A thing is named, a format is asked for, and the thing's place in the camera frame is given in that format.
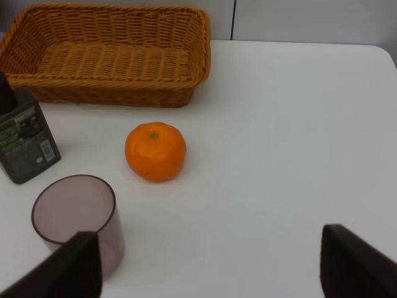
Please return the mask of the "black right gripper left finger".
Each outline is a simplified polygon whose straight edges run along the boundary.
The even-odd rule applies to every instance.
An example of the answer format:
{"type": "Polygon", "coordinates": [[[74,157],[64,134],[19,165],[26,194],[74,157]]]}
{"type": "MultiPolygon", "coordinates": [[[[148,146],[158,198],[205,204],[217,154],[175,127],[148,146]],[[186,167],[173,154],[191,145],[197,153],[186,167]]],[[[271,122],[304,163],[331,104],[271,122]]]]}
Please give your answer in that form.
{"type": "Polygon", "coordinates": [[[78,232],[1,297],[100,297],[102,268],[95,232],[78,232]]]}

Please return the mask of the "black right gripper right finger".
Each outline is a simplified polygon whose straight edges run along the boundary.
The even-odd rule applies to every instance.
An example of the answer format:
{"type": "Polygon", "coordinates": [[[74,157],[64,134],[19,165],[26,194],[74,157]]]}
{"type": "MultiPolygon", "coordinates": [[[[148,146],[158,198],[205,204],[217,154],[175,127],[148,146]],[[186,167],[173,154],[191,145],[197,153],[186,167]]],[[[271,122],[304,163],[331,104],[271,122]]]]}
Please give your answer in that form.
{"type": "Polygon", "coordinates": [[[325,297],[396,297],[396,262],[343,225],[328,224],[320,281],[325,297]]]}

